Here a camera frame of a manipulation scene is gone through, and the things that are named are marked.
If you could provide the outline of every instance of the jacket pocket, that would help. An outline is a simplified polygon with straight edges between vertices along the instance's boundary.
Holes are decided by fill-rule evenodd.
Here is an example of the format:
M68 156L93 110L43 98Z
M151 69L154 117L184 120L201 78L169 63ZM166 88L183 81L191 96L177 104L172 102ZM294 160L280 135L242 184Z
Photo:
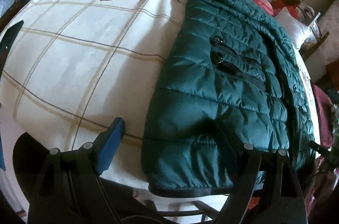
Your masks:
M232 76L238 77L240 79L243 79L247 82L250 82L251 84L254 84L257 88L259 88L262 91L266 90L266 86L264 82L259 80L256 77L253 77L251 75L248 75L241 71L238 67L236 67L234 64L224 61L223 60L223 54L218 51L214 51L211 53L211 61L216 67L227 74L230 74Z
M223 42L221 37L219 36L212 37L210 39L210 43L219 51L222 51L223 53L262 71L261 65L255 59L237 54L231 47L229 47L227 44Z

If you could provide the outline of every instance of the plaid pattern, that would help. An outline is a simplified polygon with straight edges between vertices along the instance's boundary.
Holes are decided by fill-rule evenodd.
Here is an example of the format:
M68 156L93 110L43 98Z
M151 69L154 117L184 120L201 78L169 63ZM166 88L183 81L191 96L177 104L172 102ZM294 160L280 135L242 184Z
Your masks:
M124 118L126 135L102 177L147 188L140 165L146 113L185 4L32 0L8 25L24 20L0 81L1 103L40 143L63 151Z

